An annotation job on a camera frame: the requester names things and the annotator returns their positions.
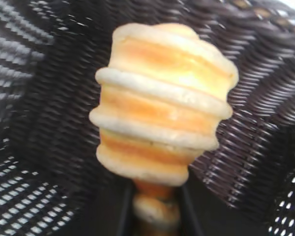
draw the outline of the pastry stick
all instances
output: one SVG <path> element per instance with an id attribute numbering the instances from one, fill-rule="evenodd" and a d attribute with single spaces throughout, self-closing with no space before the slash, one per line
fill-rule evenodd
<path id="1" fill-rule="evenodd" d="M 100 105 L 89 118 L 100 130 L 98 160 L 134 181 L 139 236 L 177 235 L 174 190 L 195 158 L 218 148 L 237 68 L 188 26 L 127 24 L 114 31 L 109 65 L 95 78 Z"/>

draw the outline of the spiral pastry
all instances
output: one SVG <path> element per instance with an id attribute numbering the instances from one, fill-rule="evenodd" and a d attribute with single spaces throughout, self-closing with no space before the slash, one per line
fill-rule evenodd
<path id="1" fill-rule="evenodd" d="M 133 179 L 140 236 L 176 235 L 174 189 L 196 157 L 218 147 L 237 68 L 185 25 L 127 24 L 114 31 L 109 65 L 95 78 L 100 105 L 89 118 L 100 131 L 98 160 Z"/>

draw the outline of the orange filling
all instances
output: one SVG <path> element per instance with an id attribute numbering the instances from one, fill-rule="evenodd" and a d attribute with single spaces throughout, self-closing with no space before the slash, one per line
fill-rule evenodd
<path id="1" fill-rule="evenodd" d="M 198 89 L 223 101 L 233 77 L 200 56 L 131 37 L 112 47 L 109 67 Z"/>
<path id="2" fill-rule="evenodd" d="M 137 190 L 140 193 L 145 194 L 149 197 L 158 198 L 161 200 L 167 200 L 167 199 L 173 198 L 175 189 L 172 187 L 147 183 L 147 182 L 136 180 L 136 179 L 133 181 L 137 187 Z"/>
<path id="3" fill-rule="evenodd" d="M 136 95 L 121 88 L 103 84 L 98 109 L 119 118 L 141 121 L 164 128 L 197 132 L 212 136 L 219 119 L 192 109 Z"/>
<path id="4" fill-rule="evenodd" d="M 127 150 L 118 151 L 114 147 L 108 146 L 105 142 L 101 142 L 101 145 L 98 146 L 97 153 L 101 153 L 114 160 L 115 168 L 124 167 L 124 169 L 132 170 L 133 173 L 131 174 L 136 175 L 135 178 L 138 179 L 146 179 L 148 177 L 147 172 L 170 175 L 175 178 L 183 178 L 188 172 L 186 165 L 162 163 L 148 156 L 131 155 Z"/>
<path id="5" fill-rule="evenodd" d="M 123 153 L 138 159 L 149 159 L 159 163 L 189 165 L 198 156 L 195 152 L 169 150 L 160 144 L 132 139 L 104 129 L 100 129 L 100 138 L 101 144 L 115 153 Z"/>

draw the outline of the dark wicker weave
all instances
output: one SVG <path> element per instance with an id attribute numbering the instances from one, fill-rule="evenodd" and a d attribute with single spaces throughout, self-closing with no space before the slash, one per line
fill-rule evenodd
<path id="1" fill-rule="evenodd" d="M 295 11 L 274 0 L 0 0 L 0 236 L 55 231 L 111 183 L 88 113 L 128 22 L 190 25 L 237 64 L 234 116 L 193 169 L 270 235 L 295 236 Z"/>

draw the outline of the pastry layer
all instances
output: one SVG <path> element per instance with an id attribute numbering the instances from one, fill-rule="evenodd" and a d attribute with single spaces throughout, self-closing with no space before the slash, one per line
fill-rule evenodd
<path id="1" fill-rule="evenodd" d="M 101 109 L 93 109 L 89 115 L 90 121 L 107 130 L 130 137 L 137 137 L 150 142 L 173 145 L 182 148 L 214 150 L 218 147 L 215 136 L 205 136 L 201 133 L 187 132 L 164 128 L 143 122 L 124 119 L 116 114 L 105 114 Z"/>
<path id="2" fill-rule="evenodd" d="M 114 45 L 109 67 L 196 89 L 222 101 L 233 85 L 232 75 L 202 57 L 134 38 Z"/>
<path id="3" fill-rule="evenodd" d="M 229 104 L 209 94 L 168 84 L 146 76 L 105 67 L 99 69 L 95 77 L 98 83 L 102 85 L 110 84 L 125 88 L 143 96 L 147 95 L 166 102 L 192 108 L 220 119 L 231 117 L 233 112 Z"/>
<path id="4" fill-rule="evenodd" d="M 197 132 L 205 136 L 215 136 L 220 121 L 219 118 L 210 114 L 106 84 L 102 86 L 101 103 L 97 110 L 121 119 Z"/>
<path id="5" fill-rule="evenodd" d="M 133 200 L 135 215 L 160 230 L 171 231 L 179 225 L 180 215 L 176 203 L 163 203 L 143 194 Z"/>
<path id="6" fill-rule="evenodd" d="M 184 35 L 183 31 L 187 32 L 187 30 L 181 30 L 181 28 L 183 28 L 183 26 L 176 26 L 175 24 L 171 24 L 169 26 L 147 26 L 136 23 L 127 24 L 117 28 L 113 33 L 110 66 L 115 63 L 113 62 L 115 56 L 124 56 L 125 60 L 128 58 L 127 56 L 130 56 L 132 52 L 135 51 L 141 53 L 141 56 L 140 54 L 135 54 L 137 56 L 137 60 L 140 60 L 142 56 L 147 56 L 146 58 L 152 61 L 153 59 L 156 59 L 155 64 L 158 63 L 158 66 L 160 67 L 166 67 L 166 64 L 163 63 L 167 63 L 167 59 L 170 60 L 169 65 L 172 68 L 171 65 L 173 62 L 177 66 L 177 63 L 175 62 L 178 61 L 183 63 L 184 59 L 186 58 L 191 64 L 193 62 L 199 61 L 200 64 L 198 64 L 198 66 L 201 68 L 203 68 L 202 66 L 205 65 L 212 67 L 212 69 L 214 69 L 216 72 L 225 74 L 226 77 L 231 80 L 230 85 L 227 86 L 228 89 L 231 89 L 238 81 L 238 72 L 236 66 L 231 61 L 226 59 L 215 46 L 203 40 L 195 39 L 194 35 L 192 35 L 193 37 L 190 38 L 190 31 Z M 133 42 L 133 48 L 128 48 L 128 51 L 124 51 L 122 52 L 122 55 L 118 55 L 118 47 L 122 44 L 127 44 L 127 41 L 132 39 L 139 41 L 141 47 L 137 48 Z"/>
<path id="7" fill-rule="evenodd" d="M 149 183 L 180 186 L 188 179 L 187 166 L 201 151 L 170 149 L 100 128 L 97 158 L 111 172 Z"/>

